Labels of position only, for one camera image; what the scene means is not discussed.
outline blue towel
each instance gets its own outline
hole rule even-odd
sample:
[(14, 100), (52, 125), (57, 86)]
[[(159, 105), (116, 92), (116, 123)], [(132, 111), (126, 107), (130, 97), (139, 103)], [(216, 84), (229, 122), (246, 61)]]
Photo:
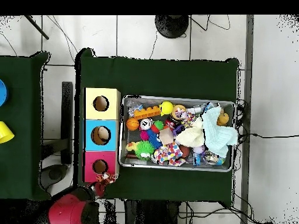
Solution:
[(221, 107), (207, 110), (203, 115), (203, 129), (206, 137), (205, 145), (209, 151), (222, 157), (227, 157), (227, 145), (236, 145), (238, 132), (232, 127), (218, 126), (217, 119)]

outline orange ball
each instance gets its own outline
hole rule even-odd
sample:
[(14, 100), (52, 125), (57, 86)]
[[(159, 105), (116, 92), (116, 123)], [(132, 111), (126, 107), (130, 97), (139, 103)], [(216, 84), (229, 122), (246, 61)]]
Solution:
[(126, 126), (130, 131), (135, 131), (139, 127), (139, 122), (135, 118), (129, 118), (127, 120)]

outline green tablecloth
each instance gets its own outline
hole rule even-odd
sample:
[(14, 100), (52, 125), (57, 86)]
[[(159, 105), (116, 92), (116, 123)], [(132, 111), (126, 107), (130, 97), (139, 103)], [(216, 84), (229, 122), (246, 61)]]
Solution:
[(0, 79), (9, 92), (8, 101), (0, 107), (0, 121), (15, 134), (0, 144), (0, 198), (50, 198), (39, 186), (40, 79), (47, 59), (47, 52), (31, 57), (0, 56)]
[[(93, 57), (87, 48), (76, 57), (75, 140), (79, 145), (78, 183), (82, 184), (83, 88), (116, 88), (124, 95), (226, 100), (237, 97), (238, 60), (167, 61)], [(121, 167), (107, 198), (132, 200), (222, 201), (231, 205), (232, 171), (178, 171)]]

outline building block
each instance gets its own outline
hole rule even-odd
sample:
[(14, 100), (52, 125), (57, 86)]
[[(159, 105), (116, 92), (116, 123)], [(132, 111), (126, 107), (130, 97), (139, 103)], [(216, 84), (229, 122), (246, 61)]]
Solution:
[[(116, 151), (117, 150), (118, 137), (119, 137), (119, 122), (117, 120), (85, 120), (85, 125), (86, 125), (86, 137), (85, 137), (86, 151)], [(98, 145), (93, 142), (92, 133), (94, 133), (93, 130), (96, 127), (105, 127), (105, 129), (108, 130), (110, 138), (108, 138), (109, 141), (106, 144)]]
[(120, 92), (117, 89), (85, 88), (85, 117), (88, 120), (118, 120), (120, 112)]
[(134, 118), (136, 120), (140, 120), (142, 118), (149, 118), (157, 115), (160, 115), (160, 108), (158, 106), (154, 106), (153, 108), (148, 107), (147, 109), (142, 108), (140, 111), (134, 111)]
[(94, 164), (97, 160), (106, 162), (108, 166), (107, 173), (118, 174), (119, 163), (117, 161), (116, 151), (89, 151), (85, 152), (84, 182), (96, 181), (97, 173), (94, 171)]

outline yellow cup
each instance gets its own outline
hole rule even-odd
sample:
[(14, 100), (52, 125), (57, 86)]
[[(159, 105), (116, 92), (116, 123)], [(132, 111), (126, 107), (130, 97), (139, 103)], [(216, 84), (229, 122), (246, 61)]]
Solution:
[(6, 126), (6, 124), (0, 121), (0, 144), (4, 142), (8, 142), (15, 135), (11, 132), (11, 130)]

